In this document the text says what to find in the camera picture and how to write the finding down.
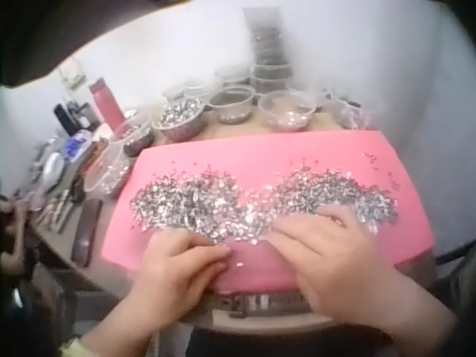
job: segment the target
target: lid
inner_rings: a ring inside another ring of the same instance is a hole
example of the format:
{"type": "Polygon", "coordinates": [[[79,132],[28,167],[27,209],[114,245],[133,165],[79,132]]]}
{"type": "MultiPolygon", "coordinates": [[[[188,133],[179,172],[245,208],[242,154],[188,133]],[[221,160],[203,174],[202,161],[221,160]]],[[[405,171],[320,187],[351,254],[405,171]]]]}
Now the lid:
{"type": "Polygon", "coordinates": [[[100,91],[104,87],[107,87],[106,82],[104,81],[104,78],[99,78],[96,82],[92,83],[89,85],[89,90],[91,91],[92,94],[100,91]]]}

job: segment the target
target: phone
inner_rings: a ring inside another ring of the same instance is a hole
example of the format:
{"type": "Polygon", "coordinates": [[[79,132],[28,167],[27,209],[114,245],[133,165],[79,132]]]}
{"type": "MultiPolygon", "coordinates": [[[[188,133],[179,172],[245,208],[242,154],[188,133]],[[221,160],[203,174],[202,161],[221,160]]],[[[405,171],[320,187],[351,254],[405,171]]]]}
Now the phone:
{"type": "Polygon", "coordinates": [[[89,199],[84,202],[80,221],[74,237],[71,260],[85,268],[91,262],[94,235],[96,234],[97,220],[103,207],[100,199],[89,199]]]}

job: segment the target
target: hand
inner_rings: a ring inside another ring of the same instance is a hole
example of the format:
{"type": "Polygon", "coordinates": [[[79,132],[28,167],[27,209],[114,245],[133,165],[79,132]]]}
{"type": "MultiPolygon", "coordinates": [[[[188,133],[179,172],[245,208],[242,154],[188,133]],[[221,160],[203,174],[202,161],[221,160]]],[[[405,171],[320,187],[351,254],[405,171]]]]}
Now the hand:
{"type": "Polygon", "coordinates": [[[228,247],[213,246],[185,229],[166,228],[156,234],[126,298],[144,333],[171,325],[190,311],[212,279],[226,270],[230,253],[228,247]]]}
{"type": "Polygon", "coordinates": [[[383,260],[349,208],[327,206],[318,214],[278,218],[269,242],[294,267],[313,311],[377,327],[399,303],[407,278],[383,260]]]}
{"type": "Polygon", "coordinates": [[[29,210],[30,202],[28,199],[20,199],[15,202],[15,214],[19,221],[24,222],[26,220],[29,210]]]}

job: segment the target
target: finger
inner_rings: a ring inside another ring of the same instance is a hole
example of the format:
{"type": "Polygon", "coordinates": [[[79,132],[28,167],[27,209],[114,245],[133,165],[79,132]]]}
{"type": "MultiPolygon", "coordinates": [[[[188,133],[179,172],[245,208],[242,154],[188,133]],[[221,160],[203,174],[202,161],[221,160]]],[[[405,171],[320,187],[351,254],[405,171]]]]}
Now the finger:
{"type": "Polygon", "coordinates": [[[150,249],[158,254],[175,256],[197,245],[212,245],[211,240],[201,234],[193,233],[185,228],[166,227],[154,234],[149,241],[150,249]]]}
{"type": "Polygon", "coordinates": [[[327,205],[318,208],[318,214],[333,219],[338,219],[346,228],[360,227],[357,216],[347,206],[327,205]]]}
{"type": "Polygon", "coordinates": [[[311,277],[319,270],[322,256],[297,240],[278,232],[266,234],[265,239],[293,266],[297,273],[311,277]]]}
{"type": "Polygon", "coordinates": [[[226,270],[227,266],[224,262],[217,262],[207,266],[204,270],[199,272],[190,284],[189,295],[194,301],[198,301],[207,286],[211,281],[215,279],[220,273],[226,270]]]}
{"type": "Polygon", "coordinates": [[[231,254],[231,249],[226,245],[215,245],[213,247],[195,247],[180,254],[177,258],[180,260],[184,274],[192,277],[198,274],[211,263],[223,261],[231,254]]]}
{"type": "Polygon", "coordinates": [[[332,228],[323,229],[320,224],[323,224],[322,219],[319,220],[316,216],[293,214],[275,219],[273,228],[303,243],[309,249],[325,254],[334,244],[334,235],[339,232],[332,232],[332,228]]]}

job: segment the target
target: bottle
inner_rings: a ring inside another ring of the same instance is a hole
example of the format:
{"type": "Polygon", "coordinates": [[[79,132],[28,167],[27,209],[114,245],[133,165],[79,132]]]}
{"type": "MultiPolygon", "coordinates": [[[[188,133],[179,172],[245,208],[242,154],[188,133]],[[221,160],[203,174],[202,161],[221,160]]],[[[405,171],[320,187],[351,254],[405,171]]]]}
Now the bottle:
{"type": "Polygon", "coordinates": [[[54,107],[53,113],[69,136],[73,136],[81,129],[61,104],[54,107]]]}
{"type": "Polygon", "coordinates": [[[111,89],[106,85],[103,78],[89,86],[94,101],[104,117],[105,122],[115,131],[126,121],[124,114],[119,108],[118,102],[114,98],[111,89]]]}
{"type": "Polygon", "coordinates": [[[80,117],[80,120],[87,120],[89,122],[88,130],[91,132],[96,130],[99,125],[101,125],[101,122],[99,119],[97,119],[97,116],[89,103],[84,103],[82,106],[80,106],[78,110],[78,116],[80,117]]]}

